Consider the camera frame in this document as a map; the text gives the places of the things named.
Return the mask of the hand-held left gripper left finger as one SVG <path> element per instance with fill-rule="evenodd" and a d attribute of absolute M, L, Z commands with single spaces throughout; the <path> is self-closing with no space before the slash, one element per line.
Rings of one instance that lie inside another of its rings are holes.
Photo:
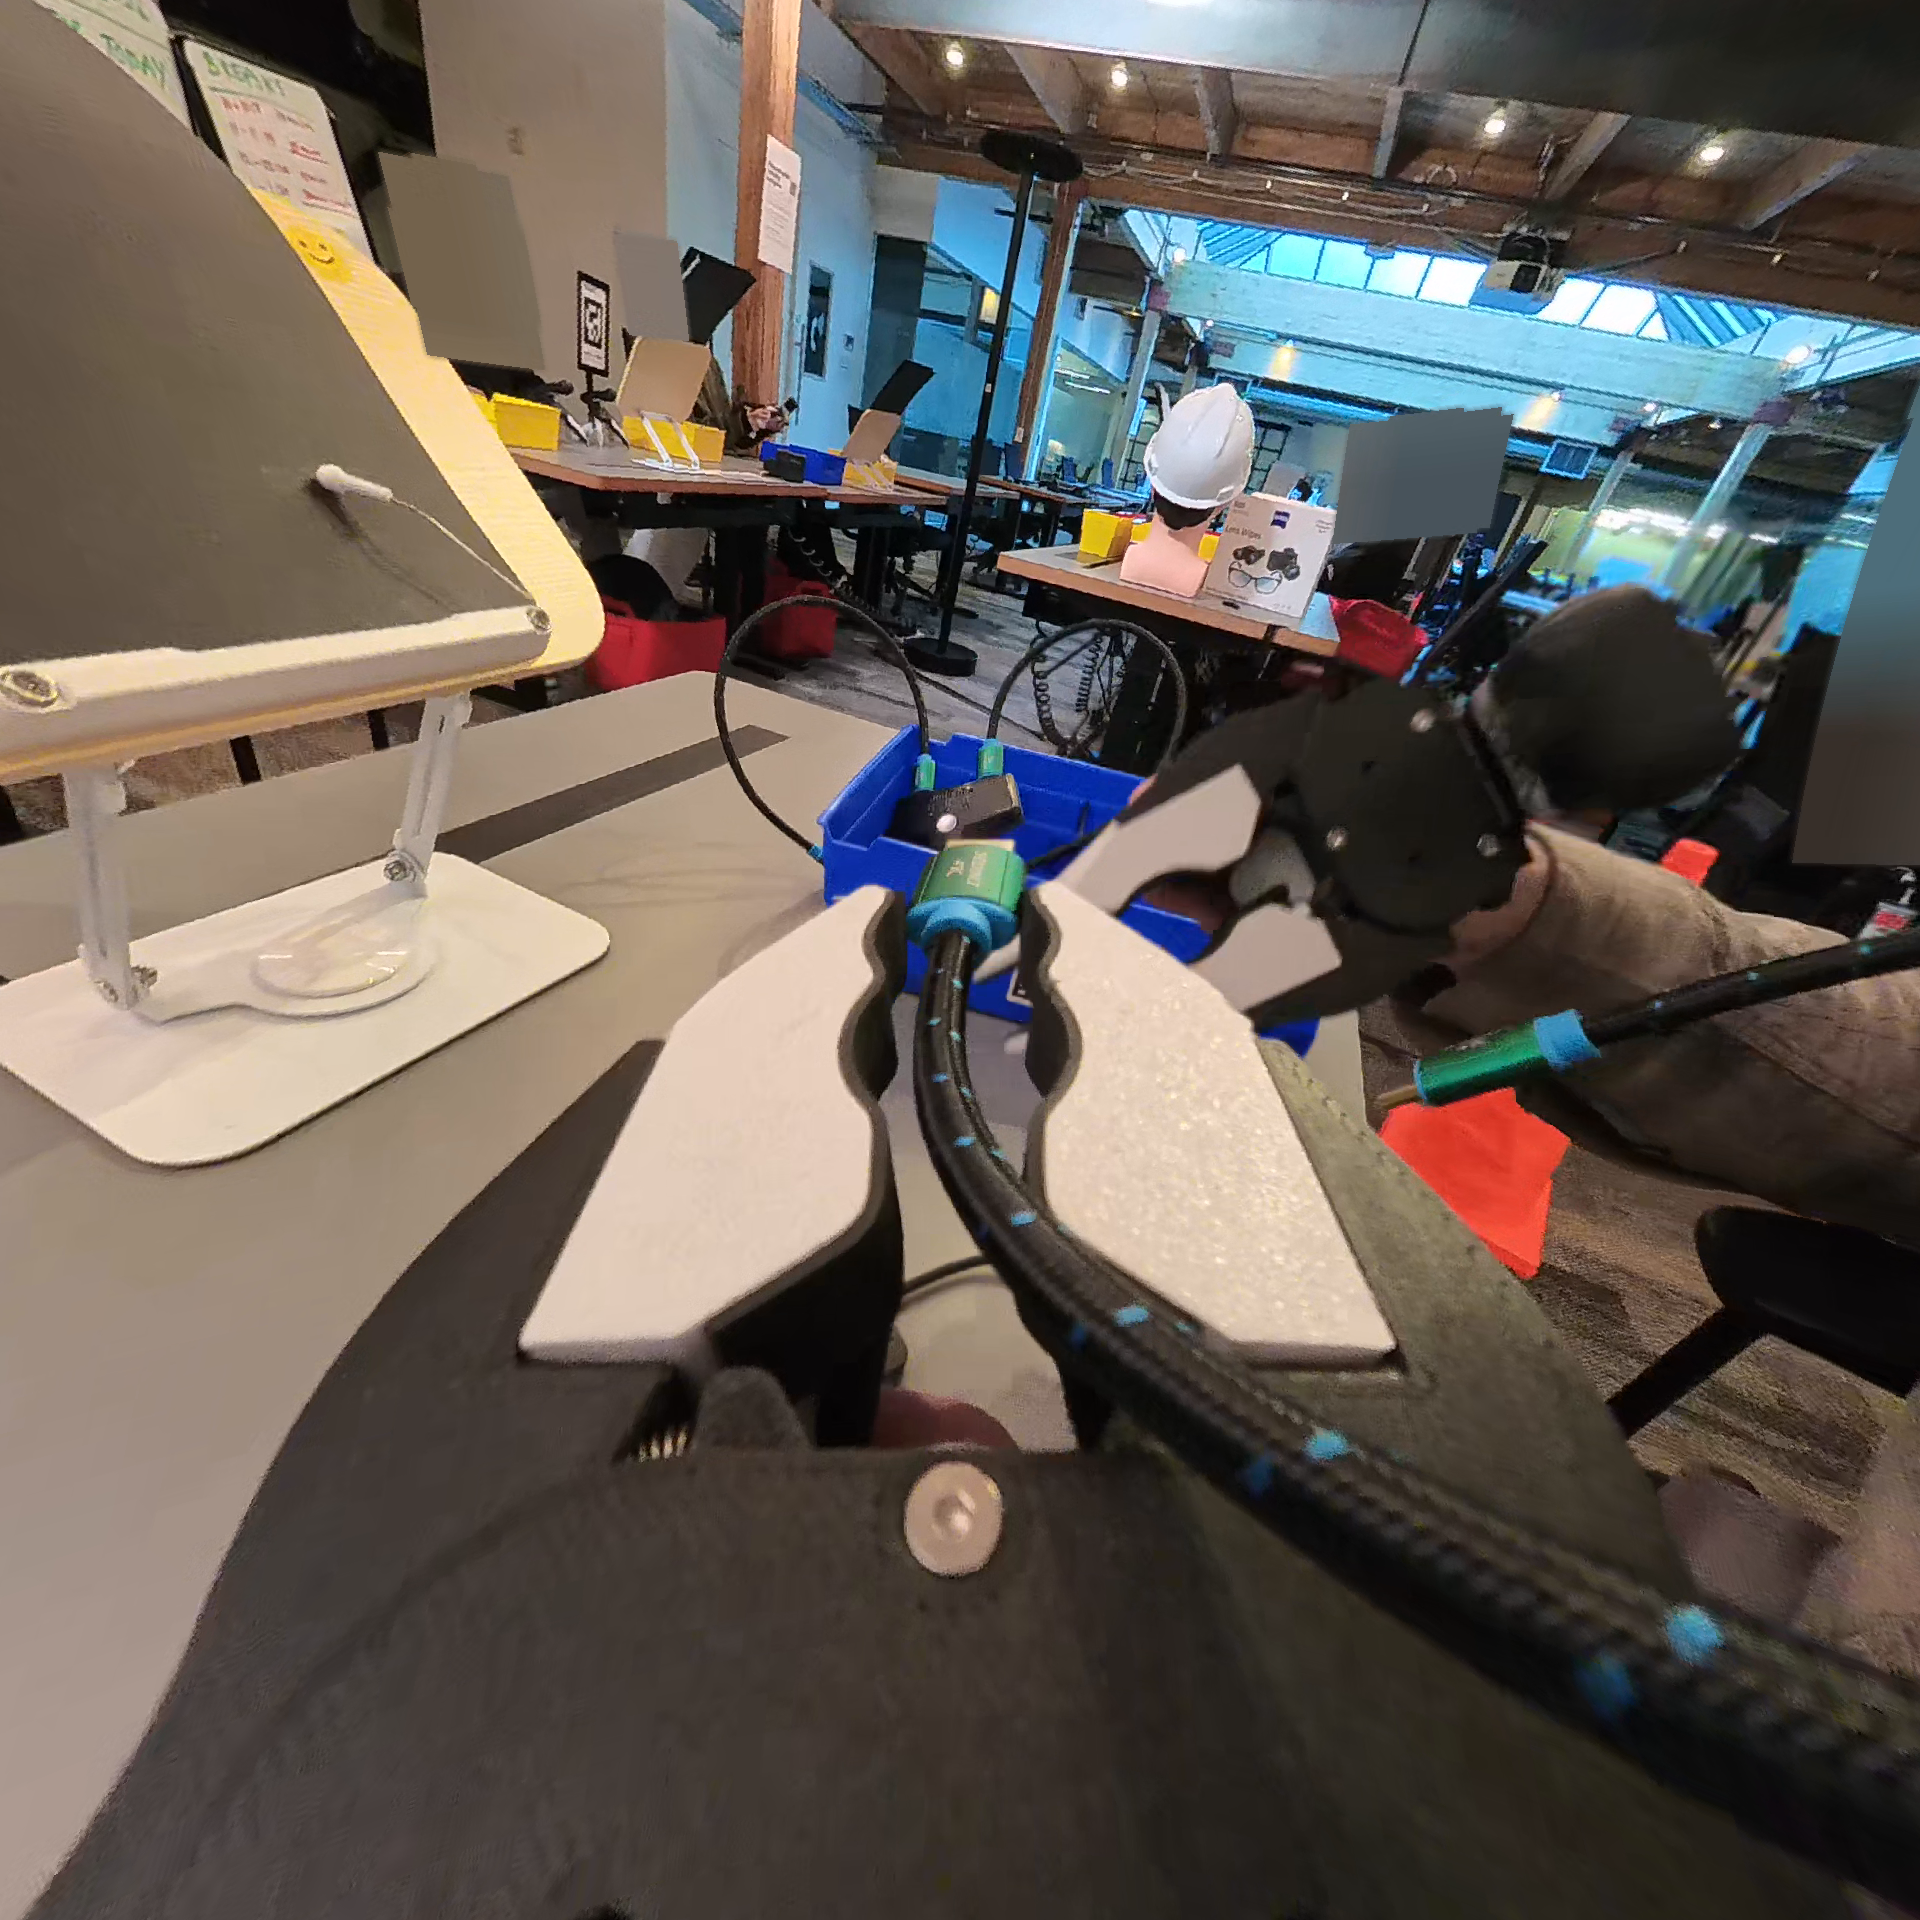
<path fill-rule="evenodd" d="M 540 1361 L 797 1370 L 835 1307 L 897 1295 L 879 1107 L 905 899 L 867 885 L 673 1022 L 518 1329 Z"/>

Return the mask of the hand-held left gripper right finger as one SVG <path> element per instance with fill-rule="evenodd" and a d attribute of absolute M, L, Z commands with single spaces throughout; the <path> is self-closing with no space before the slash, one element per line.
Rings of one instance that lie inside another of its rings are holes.
<path fill-rule="evenodd" d="M 1244 1360 L 1371 1369 L 1396 1339 L 1261 1042 L 1174 954 L 1045 881 L 1025 899 L 1025 1174 L 1057 1224 Z"/>

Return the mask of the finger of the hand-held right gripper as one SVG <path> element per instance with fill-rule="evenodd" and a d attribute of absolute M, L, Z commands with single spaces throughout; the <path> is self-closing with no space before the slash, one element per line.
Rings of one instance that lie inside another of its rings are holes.
<path fill-rule="evenodd" d="M 1358 1008 L 1358 977 L 1302 905 L 1225 903 L 1190 971 L 1247 1022 L 1302 1022 Z"/>
<path fill-rule="evenodd" d="M 1229 918 L 1240 907 L 1231 874 L 1264 813 L 1267 792 L 1237 760 L 1185 781 L 1165 775 L 1063 869 L 1061 885 L 1115 917 L 1148 897 L 1185 918 Z"/>

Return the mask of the blue plastic bin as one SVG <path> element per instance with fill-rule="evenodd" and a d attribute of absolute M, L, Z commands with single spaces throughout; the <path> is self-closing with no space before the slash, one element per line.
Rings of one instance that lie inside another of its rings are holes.
<path fill-rule="evenodd" d="M 971 779 L 980 744 L 982 738 L 968 734 L 935 738 L 931 744 L 936 775 L 932 786 L 948 787 Z M 867 885 L 905 897 L 919 890 L 931 848 L 897 835 L 893 815 L 907 797 L 920 755 L 919 734 L 900 727 L 821 813 L 822 897 L 830 905 Z M 1021 822 L 1012 830 L 1012 840 L 1025 863 L 1028 881 L 1056 878 L 1068 855 L 1054 855 L 1049 848 L 1109 824 L 1141 786 L 1135 775 L 1021 747 L 1000 749 L 1000 760 L 1021 805 Z M 1144 899 L 1132 903 L 1121 920 L 1183 962 L 1196 959 L 1207 944 L 1200 923 Z M 919 991 L 924 974 L 925 954 L 910 946 L 905 990 Z M 968 1010 L 976 1016 L 1019 1026 L 1025 1026 L 1032 1013 L 1017 969 L 992 979 L 976 979 Z M 1279 1039 L 1304 1058 L 1317 1045 L 1319 1022 L 1281 1022 L 1260 1030 L 1264 1039 Z"/>

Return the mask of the red office chair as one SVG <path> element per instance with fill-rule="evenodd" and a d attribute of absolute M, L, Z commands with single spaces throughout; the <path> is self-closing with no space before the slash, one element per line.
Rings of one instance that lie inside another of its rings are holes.
<path fill-rule="evenodd" d="M 1416 621 L 1374 599 L 1329 597 L 1327 608 L 1334 659 L 1355 673 L 1401 682 L 1429 645 Z"/>

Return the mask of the wooden desk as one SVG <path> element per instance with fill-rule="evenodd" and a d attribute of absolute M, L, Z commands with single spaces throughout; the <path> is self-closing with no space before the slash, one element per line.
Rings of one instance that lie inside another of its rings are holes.
<path fill-rule="evenodd" d="M 1127 584 L 1115 565 L 1084 565 L 1073 547 L 1017 547 L 998 575 L 1024 584 L 1024 610 L 1054 633 L 1079 619 L 1117 617 L 1165 638 L 1188 675 L 1183 743 L 1240 709 L 1261 705 L 1317 681 L 1334 657 L 1327 599 L 1317 591 L 1299 630 Z"/>
<path fill-rule="evenodd" d="M 765 587 L 765 537 L 797 523 L 801 506 L 837 509 L 859 535 L 893 533 L 907 513 L 942 509 L 948 493 L 891 486 L 816 486 L 768 475 L 750 462 L 708 469 L 641 464 L 631 447 L 510 447 L 548 506 L 579 537 L 582 560 L 623 551 L 635 533 L 692 530 L 708 539 L 710 589 L 727 629 L 757 611 Z"/>

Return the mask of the orange traffic cone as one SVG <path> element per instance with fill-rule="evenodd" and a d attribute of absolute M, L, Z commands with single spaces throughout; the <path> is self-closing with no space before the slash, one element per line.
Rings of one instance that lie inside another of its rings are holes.
<path fill-rule="evenodd" d="M 1524 1005 L 1561 991 L 1561 974 L 1606 982 L 1612 975 L 1585 966 L 1577 947 L 1524 944 L 1527 933 L 1567 929 L 1577 944 L 1604 933 L 1660 939 L 1713 910 L 1713 897 L 1695 887 L 1711 863 L 1713 853 L 1689 839 L 1660 869 L 1643 869 L 1574 835 L 1535 832 L 1499 905 L 1451 923 L 1443 969 L 1473 975 L 1486 1000 L 1495 987 L 1510 987 Z M 1679 1179 L 1756 1192 L 1760 1174 L 1744 1170 L 1736 1154 L 1739 1063 L 1736 1047 L 1695 1027 L 1668 1034 L 1664 1047 L 1652 1039 L 1616 1047 L 1606 1063 L 1550 1075 L 1542 1093 L 1564 1099 L 1601 1154 L 1640 1157 Z M 1551 1174 L 1565 1146 L 1558 1129 L 1523 1107 L 1517 1093 L 1481 1093 L 1443 1111 L 1390 1117 L 1383 1138 L 1501 1264 L 1524 1280 L 1537 1272 Z"/>

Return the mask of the pink mannequin head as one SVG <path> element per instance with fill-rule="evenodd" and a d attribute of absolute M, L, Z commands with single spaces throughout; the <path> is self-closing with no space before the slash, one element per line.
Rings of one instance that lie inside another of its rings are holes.
<path fill-rule="evenodd" d="M 1221 506 L 1183 506 L 1153 495 L 1153 509 L 1119 558 L 1119 578 L 1139 589 L 1182 600 L 1203 594 L 1212 558 L 1204 551 L 1213 537 Z"/>

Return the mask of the white printed box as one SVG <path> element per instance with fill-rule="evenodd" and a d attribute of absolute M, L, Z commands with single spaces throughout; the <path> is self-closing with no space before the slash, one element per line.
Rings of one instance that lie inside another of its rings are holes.
<path fill-rule="evenodd" d="M 1255 621 L 1299 630 L 1319 591 L 1336 511 L 1324 503 L 1240 491 L 1229 503 L 1203 597 Z"/>

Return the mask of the white hard hat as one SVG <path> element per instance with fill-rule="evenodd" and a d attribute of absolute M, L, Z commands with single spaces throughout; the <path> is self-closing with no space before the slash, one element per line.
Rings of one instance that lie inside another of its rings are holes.
<path fill-rule="evenodd" d="M 1142 453 L 1156 499 L 1182 511 L 1216 511 L 1245 491 L 1257 421 L 1229 382 L 1190 390 L 1164 416 Z"/>

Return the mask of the white laptop stand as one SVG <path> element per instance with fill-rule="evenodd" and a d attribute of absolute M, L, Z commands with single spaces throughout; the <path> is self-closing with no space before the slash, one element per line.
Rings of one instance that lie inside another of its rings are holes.
<path fill-rule="evenodd" d="M 92 478 L 4 481 L 4 779 L 62 779 L 78 952 L 1 991 L 4 1072 L 133 1161 L 236 1159 L 580 974 L 599 920 L 439 853 L 473 691 L 540 664 L 591 579 L 529 587 L 455 473 L 380 405 L 349 427 L 153 430 L 126 551 L 63 523 Z M 377 856 L 134 933 L 126 769 L 273 719 L 423 691 Z"/>

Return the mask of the wooden board with black surface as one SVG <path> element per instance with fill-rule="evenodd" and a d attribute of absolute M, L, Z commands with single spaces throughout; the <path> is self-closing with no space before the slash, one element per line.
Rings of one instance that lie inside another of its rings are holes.
<path fill-rule="evenodd" d="M 558 672 L 584 565 L 413 307 L 1 22 L 4 777 Z"/>

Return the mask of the whiteboard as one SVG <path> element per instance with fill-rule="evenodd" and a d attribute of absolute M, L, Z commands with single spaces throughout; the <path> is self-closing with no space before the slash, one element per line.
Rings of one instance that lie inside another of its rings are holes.
<path fill-rule="evenodd" d="M 168 22 L 158 1 L 38 1 L 191 128 Z"/>
<path fill-rule="evenodd" d="M 344 151 L 321 95 L 248 54 L 191 37 L 181 37 L 179 45 L 215 143 L 236 175 L 372 257 Z"/>

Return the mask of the wooden support post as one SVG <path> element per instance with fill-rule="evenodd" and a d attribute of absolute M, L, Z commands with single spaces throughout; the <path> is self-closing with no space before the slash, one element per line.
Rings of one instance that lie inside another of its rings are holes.
<path fill-rule="evenodd" d="M 731 393 L 768 441 L 788 437 L 783 406 L 787 279 L 799 237 L 793 146 L 801 1 L 744 1 L 735 128 L 735 265 L 751 285 L 731 314 Z"/>

